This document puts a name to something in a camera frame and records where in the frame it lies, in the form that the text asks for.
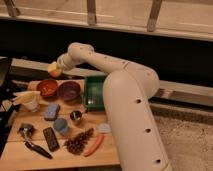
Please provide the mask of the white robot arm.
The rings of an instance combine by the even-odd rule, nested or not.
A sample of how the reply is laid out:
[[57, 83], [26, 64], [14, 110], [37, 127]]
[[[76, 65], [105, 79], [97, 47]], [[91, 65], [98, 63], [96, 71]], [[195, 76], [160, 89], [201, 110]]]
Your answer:
[[122, 171], [172, 171], [148, 102], [159, 89], [157, 73], [82, 43], [70, 44], [66, 53], [49, 64], [48, 73], [57, 77], [82, 63], [107, 74], [103, 101]]

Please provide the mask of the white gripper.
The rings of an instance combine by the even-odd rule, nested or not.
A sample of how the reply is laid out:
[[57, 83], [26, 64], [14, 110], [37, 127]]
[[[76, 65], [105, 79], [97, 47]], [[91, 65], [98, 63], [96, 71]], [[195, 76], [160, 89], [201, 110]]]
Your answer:
[[64, 53], [58, 57], [57, 62], [54, 61], [48, 65], [48, 71], [57, 69], [56, 77], [60, 77], [63, 73], [62, 69], [58, 69], [57, 63], [63, 70], [72, 70], [74, 68], [74, 62], [71, 56], [68, 53]]

